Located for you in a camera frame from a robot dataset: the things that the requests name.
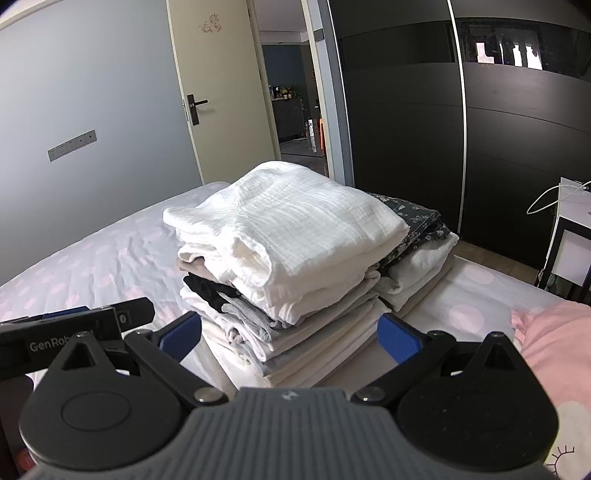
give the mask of bedsheet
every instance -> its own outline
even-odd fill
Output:
[[[41,260],[0,287],[0,320],[145,296],[156,312],[150,329],[172,322],[189,306],[180,297],[184,273],[174,264],[182,242],[163,211],[196,206],[227,185],[210,183],[152,205]],[[204,340],[182,364],[223,391],[234,389]]]
[[[461,342],[482,341],[494,330],[513,340],[511,310],[538,314],[561,301],[533,285],[454,257],[449,272],[404,320],[425,333],[451,333]],[[375,340],[319,386],[338,386],[351,395],[395,366],[396,362]]]

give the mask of white folded shirt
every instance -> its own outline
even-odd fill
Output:
[[[378,283],[375,286],[375,289],[377,291],[379,291],[379,296],[381,298],[383,298],[390,305],[392,305],[392,308],[394,309],[395,312],[400,311],[402,309],[402,307],[404,307],[404,304],[408,301],[408,299],[410,297],[412,297],[416,292],[418,292],[421,288],[423,288],[432,278],[434,278],[441,271],[441,269],[443,268],[443,264],[447,260],[449,253],[451,252],[452,248],[454,247],[454,245],[456,245],[456,243],[458,241],[458,236],[452,232],[452,233],[450,233],[450,235],[446,239],[435,240],[434,242],[446,242],[446,241],[447,241],[446,245],[449,248],[446,247],[445,249],[442,249],[440,251],[440,252],[443,252],[444,254],[439,255],[439,259],[437,260],[437,262],[426,273],[424,273],[423,276],[418,281],[415,281],[411,285],[406,285],[405,288],[403,290],[399,291],[398,293],[384,293],[385,291],[388,291],[388,288],[390,285],[388,284],[388,281],[384,281],[383,283],[381,283],[382,280],[387,277],[380,278],[380,280],[378,281]],[[420,248],[421,247],[417,248],[410,255],[415,255],[416,253],[418,253]]]
[[[252,289],[239,278],[234,278],[227,283],[238,289],[248,301],[260,308],[270,318],[295,325],[301,317],[308,315],[310,312],[321,310],[341,299],[351,288],[361,281],[370,265],[379,262],[397,245],[397,240],[387,242],[369,253],[358,255],[355,258],[341,262],[329,271],[325,271],[323,275],[317,275],[315,278],[307,281],[302,280],[299,286],[290,288],[290,296],[294,300],[283,303],[271,304],[264,297],[265,293],[263,289]],[[190,245],[187,244],[179,251],[179,256],[187,261],[192,258],[191,255],[187,256],[184,252],[189,247]],[[330,282],[330,287],[320,287],[327,282]],[[296,295],[296,292],[304,290],[304,286],[308,290],[308,293],[299,296]]]
[[[397,294],[423,279],[431,269],[446,259],[459,237],[450,232],[440,240],[432,240],[406,255],[400,262],[388,269],[375,287],[380,293]]]
[[[311,354],[286,367],[286,369],[289,369],[288,372],[292,373],[285,378],[282,378],[280,374],[262,377],[258,375],[254,367],[244,365],[243,361],[233,352],[212,341],[207,336],[204,338],[217,361],[236,388],[311,387],[326,377],[341,363],[345,362],[348,357],[353,355],[375,334],[378,319],[390,310],[378,299],[374,299],[372,302],[373,305],[369,313],[336,342],[326,348],[316,349],[316,355]]]
[[[224,331],[226,340],[232,337],[230,330],[236,329],[242,338],[248,341],[256,357],[260,361],[265,362],[307,339],[310,335],[313,335],[322,327],[348,313],[355,307],[375,298],[378,294],[371,291],[371,289],[378,280],[379,273],[376,270],[368,271],[361,283],[348,292],[342,299],[329,307],[313,313],[304,319],[300,325],[282,330],[279,338],[274,339],[271,343],[261,342],[234,315],[218,313],[187,286],[183,287],[180,294],[192,308],[197,309],[207,319],[216,323]]]
[[[190,245],[182,260],[205,257],[219,281],[231,282],[258,307],[257,295],[277,306],[331,287],[340,282],[331,276],[333,268],[382,247],[373,256],[378,258],[344,268],[349,275],[341,278],[355,268],[362,273],[408,232],[376,198],[276,161],[261,164],[197,207],[165,210],[164,221]]]

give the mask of floor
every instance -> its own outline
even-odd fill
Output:
[[[283,161],[303,165],[326,177],[329,175],[326,158],[320,149],[317,149],[316,152],[313,151],[309,138],[299,138],[297,140],[283,142],[279,144],[279,148]]]
[[[531,285],[534,284],[535,277],[538,274],[537,270],[534,268],[528,267],[527,265],[516,262],[507,257],[503,257],[502,255],[489,252],[476,245],[462,242],[461,240],[457,243],[454,253],[458,257],[466,258],[474,263],[484,265],[485,267],[496,270],[497,272],[502,272]]]

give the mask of wardrobe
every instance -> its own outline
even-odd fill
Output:
[[[541,268],[553,210],[527,208],[561,176],[591,180],[588,12],[574,0],[329,4],[355,186],[436,208],[465,241]]]

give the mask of power outlet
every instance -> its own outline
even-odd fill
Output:
[[[61,145],[47,150],[47,156],[49,157],[49,161],[54,161],[92,142],[96,142],[96,133],[94,130],[90,130],[85,134],[78,135],[77,137],[62,143]]]

